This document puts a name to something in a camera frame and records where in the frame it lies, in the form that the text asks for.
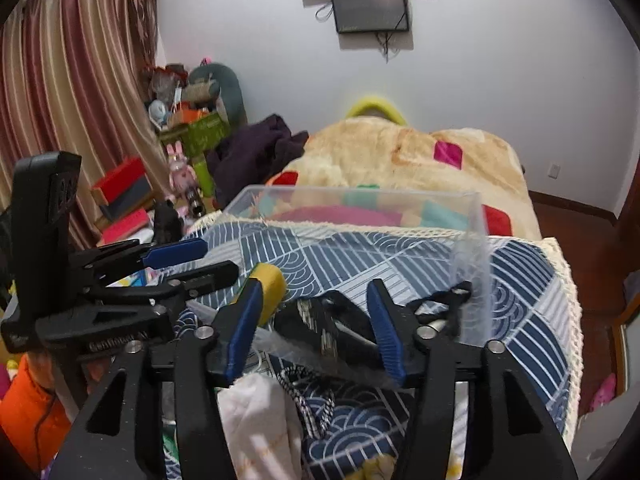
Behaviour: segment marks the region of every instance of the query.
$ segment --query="striped curtain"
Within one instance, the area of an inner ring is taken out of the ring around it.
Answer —
[[[140,64],[152,53],[136,33],[145,15],[132,9],[144,3],[23,0],[0,34],[0,205],[10,203],[20,158],[79,153],[70,239],[81,248],[99,238],[90,186],[125,158],[142,156],[154,189],[168,189],[162,148],[140,98]]]

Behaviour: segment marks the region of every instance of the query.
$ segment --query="dark brown floor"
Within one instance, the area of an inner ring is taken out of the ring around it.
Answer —
[[[539,203],[534,209],[543,237],[558,240],[578,288],[584,333],[583,414],[600,383],[615,370],[610,327],[625,308],[622,282],[633,264],[609,221]]]

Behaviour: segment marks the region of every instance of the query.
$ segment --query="pink rabbit toy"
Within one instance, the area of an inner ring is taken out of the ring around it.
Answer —
[[[189,188],[198,188],[198,179],[196,172],[189,165],[187,157],[182,152],[182,144],[178,140],[174,147],[170,144],[166,147],[169,155],[169,185],[172,191],[181,196]]]

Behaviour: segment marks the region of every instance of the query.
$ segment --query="electrical socket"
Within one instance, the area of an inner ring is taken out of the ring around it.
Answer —
[[[559,174],[560,174],[560,164],[552,163],[551,166],[549,167],[549,172],[547,173],[547,175],[552,179],[556,179],[558,178]]]

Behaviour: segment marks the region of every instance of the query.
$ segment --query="rabbit ears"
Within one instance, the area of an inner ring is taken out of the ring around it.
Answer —
[[[175,151],[174,151],[174,146],[168,144],[166,146],[166,153],[167,155],[182,155],[182,143],[177,140],[175,143]]]

